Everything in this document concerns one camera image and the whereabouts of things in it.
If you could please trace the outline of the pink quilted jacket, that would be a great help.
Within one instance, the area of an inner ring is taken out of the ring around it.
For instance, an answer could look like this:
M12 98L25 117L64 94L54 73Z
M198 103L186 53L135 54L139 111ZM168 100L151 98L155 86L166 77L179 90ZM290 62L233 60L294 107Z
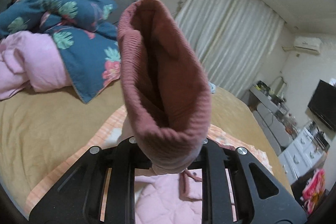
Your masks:
M140 0L118 25L121 87L135 141L155 172L180 173L202 153L203 223L231 223L224 149L207 140L211 93L205 71L168 9Z

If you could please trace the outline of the orange white plaid blanket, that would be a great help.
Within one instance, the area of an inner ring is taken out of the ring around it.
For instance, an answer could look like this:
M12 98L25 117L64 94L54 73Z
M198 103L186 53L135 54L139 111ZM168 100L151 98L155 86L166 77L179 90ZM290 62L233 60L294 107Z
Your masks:
M126 107L121 106L117 109L101 126L96 134L89 140L89 142L76 153L70 156L66 161L57 166L45 178L41 180L33 188L26 198L24 212L29 215L36 204L43 198L43 196L51 189L52 186L74 165L78 159L86 153L93 146L100 148L110 148L117 145L117 139L121 133L121 128L125 121L127 112ZM224 132L221 128L210 125L208 137L220 145L232 145L234 147L246 147L256 159L258 159L264 167L272 172L272 166L269 163L266 153L255 148L253 145L244 143L243 141Z

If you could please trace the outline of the red pink patterned cloth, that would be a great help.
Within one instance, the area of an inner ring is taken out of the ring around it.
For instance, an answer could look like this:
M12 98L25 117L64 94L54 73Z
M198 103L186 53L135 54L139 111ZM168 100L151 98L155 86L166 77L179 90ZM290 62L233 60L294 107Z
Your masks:
M317 207L325 191L325 170L316 169L314 175L310 178L302 191L301 201L308 215Z

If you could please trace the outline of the white drawer cabinet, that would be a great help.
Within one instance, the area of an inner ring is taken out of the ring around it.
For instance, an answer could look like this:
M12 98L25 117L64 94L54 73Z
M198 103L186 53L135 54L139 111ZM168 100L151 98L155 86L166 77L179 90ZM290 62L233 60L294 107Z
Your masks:
M313 134L304 128L278 156L290 185L312 169L324 164L326 151Z

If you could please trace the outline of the grey curved desk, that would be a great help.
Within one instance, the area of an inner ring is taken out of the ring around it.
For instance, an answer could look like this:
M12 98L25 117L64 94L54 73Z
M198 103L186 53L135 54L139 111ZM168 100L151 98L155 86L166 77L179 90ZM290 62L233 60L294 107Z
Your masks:
M293 138L286 132L285 126L277 114L279 108L256 86L249 89L248 107L261 127L275 154L279 156Z

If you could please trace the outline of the light blue garment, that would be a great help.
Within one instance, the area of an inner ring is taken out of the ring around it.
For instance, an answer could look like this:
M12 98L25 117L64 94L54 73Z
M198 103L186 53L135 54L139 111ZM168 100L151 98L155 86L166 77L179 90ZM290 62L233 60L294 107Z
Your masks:
M209 82L209 87L210 87L211 94L215 94L216 88L217 88L216 85L213 84L213 83L211 83L211 82Z

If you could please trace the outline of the white striped curtain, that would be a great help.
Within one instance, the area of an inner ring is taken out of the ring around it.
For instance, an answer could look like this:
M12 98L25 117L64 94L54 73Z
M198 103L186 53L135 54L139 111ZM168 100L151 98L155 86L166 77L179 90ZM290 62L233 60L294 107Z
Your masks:
M175 20L211 83L242 97L284 19L262 0L185 0Z

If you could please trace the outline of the white air conditioner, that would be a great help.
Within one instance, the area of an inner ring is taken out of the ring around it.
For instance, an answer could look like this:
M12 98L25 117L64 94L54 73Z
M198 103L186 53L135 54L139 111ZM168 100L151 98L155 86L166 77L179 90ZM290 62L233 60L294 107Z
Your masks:
M294 48L297 51L303 51L314 55L321 53L322 41L320 38L296 36L294 40Z

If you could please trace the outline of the blue floral pink quilt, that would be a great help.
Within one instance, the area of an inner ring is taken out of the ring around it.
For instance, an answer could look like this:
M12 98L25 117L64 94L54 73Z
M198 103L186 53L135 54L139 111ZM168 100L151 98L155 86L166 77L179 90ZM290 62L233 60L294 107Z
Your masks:
M121 75L114 0L11 0L1 13L1 99L71 86L88 103Z

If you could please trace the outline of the black wall television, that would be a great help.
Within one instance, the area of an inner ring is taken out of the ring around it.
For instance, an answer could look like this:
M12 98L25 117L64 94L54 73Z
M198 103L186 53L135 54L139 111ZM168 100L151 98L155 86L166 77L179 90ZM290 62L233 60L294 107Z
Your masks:
M320 80L307 107L329 129L335 131L335 86Z

